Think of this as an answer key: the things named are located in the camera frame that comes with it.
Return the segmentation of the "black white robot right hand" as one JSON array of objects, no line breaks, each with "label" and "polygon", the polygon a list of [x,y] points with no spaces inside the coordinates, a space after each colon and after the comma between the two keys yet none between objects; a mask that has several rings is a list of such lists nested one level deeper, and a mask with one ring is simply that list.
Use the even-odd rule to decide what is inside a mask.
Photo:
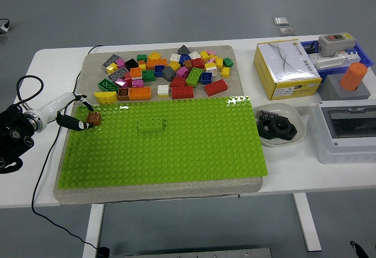
[{"label": "black white robot right hand", "polygon": [[358,258],[369,258],[365,250],[355,241],[350,241],[351,247],[355,250],[355,253]]}]

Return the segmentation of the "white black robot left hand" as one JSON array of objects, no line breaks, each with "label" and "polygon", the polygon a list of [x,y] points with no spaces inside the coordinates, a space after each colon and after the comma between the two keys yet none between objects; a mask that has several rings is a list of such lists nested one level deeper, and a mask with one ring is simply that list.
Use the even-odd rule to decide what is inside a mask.
[{"label": "white black robot left hand", "polygon": [[76,95],[72,92],[67,92],[49,104],[44,105],[40,109],[32,109],[27,111],[25,115],[28,115],[30,122],[33,122],[32,124],[34,126],[35,133],[42,132],[47,127],[47,124],[54,120],[59,126],[70,130],[87,130],[92,128],[93,125],[61,113],[61,110],[65,109],[73,101],[82,102],[91,112],[93,112],[94,108],[86,100],[86,97],[86,95]]}]

